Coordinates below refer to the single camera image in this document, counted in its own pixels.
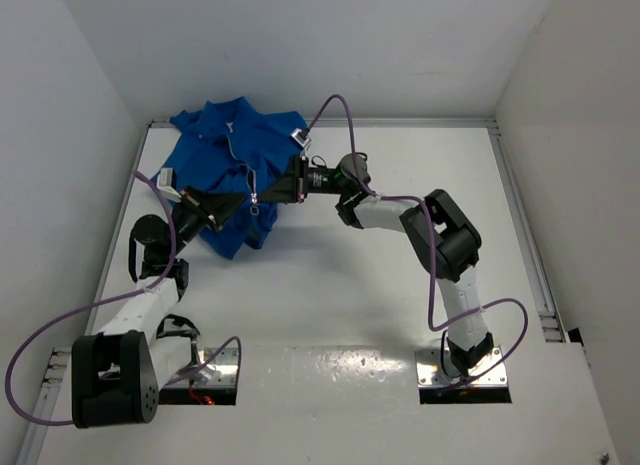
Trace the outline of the metal zipper pull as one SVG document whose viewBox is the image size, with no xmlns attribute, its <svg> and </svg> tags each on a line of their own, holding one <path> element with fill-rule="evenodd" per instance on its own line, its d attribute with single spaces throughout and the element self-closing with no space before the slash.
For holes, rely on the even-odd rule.
<svg viewBox="0 0 640 465">
<path fill-rule="evenodd" d="M 252 216 L 258 216 L 260 213 L 258 194 L 256 192 L 250 194 L 250 213 Z"/>
</svg>

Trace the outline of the blue zip-up jacket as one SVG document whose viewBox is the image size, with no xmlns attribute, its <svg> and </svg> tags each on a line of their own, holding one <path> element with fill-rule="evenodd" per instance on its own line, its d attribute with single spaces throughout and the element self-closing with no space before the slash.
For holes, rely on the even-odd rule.
<svg viewBox="0 0 640 465">
<path fill-rule="evenodd" d="M 191 186 L 212 193 L 244 192 L 247 201 L 220 232 L 205 229 L 204 242 L 233 259 L 242 246 L 260 249 L 278 219 L 278 205 L 259 202 L 250 213 L 250 194 L 265 191 L 286 170 L 301 147 L 291 132 L 306 122 L 296 111 L 263 114 L 244 97 L 208 102 L 198 111 L 170 118 L 180 137 L 165 167 L 176 173 L 178 190 Z"/>
</svg>

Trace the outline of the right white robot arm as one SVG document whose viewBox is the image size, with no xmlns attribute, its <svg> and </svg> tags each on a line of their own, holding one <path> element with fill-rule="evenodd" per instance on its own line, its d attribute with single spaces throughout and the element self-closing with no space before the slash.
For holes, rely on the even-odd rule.
<svg viewBox="0 0 640 465">
<path fill-rule="evenodd" d="M 420 205 L 411 199 L 374 197 L 365 190 L 370 181 L 364 153 L 344 156 L 335 168 L 312 166 L 295 156 L 257 201 L 301 203 L 310 194 L 337 195 L 337 214 L 346 226 L 405 234 L 423 268 L 436 279 L 452 322 L 445 327 L 451 363 L 462 376 L 469 376 L 494 345 L 484 320 L 470 316 L 479 306 L 479 232 L 444 190 L 434 190 Z"/>
</svg>

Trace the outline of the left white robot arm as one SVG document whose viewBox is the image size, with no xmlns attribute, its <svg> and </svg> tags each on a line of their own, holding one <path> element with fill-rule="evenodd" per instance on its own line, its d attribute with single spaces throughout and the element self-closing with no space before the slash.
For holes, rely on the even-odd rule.
<svg viewBox="0 0 640 465">
<path fill-rule="evenodd" d="M 198 328 L 172 312 L 189 284 L 189 264 L 178 255 L 203 229 L 223 230 L 246 198 L 186 187 L 166 219 L 148 214 L 135 222 L 128 252 L 134 296 L 71 349 L 76 428 L 149 423 L 164 386 L 195 378 L 216 359 L 199 359 Z"/>
</svg>

